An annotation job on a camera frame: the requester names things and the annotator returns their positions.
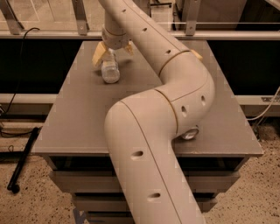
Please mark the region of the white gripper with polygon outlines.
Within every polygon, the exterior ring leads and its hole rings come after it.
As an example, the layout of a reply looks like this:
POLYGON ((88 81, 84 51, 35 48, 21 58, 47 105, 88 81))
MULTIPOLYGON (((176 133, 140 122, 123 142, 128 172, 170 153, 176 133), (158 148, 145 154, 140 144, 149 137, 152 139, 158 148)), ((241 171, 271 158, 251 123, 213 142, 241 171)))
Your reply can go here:
POLYGON ((124 48, 125 52, 133 55, 133 47, 126 33, 113 34, 105 26, 101 31, 102 41, 97 44, 92 58, 93 65, 98 67, 102 63, 102 57, 106 53, 107 48, 117 50, 124 48))

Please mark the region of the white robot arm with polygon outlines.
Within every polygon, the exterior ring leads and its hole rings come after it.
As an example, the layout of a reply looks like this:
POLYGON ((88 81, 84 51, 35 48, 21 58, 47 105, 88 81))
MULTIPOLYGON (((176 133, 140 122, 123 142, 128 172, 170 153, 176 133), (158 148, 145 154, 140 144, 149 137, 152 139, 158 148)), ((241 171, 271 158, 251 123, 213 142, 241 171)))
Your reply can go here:
POLYGON ((132 0, 99 0, 108 30, 128 35, 162 81, 108 111, 108 152, 136 224, 206 224, 172 148, 214 101, 200 60, 132 0))

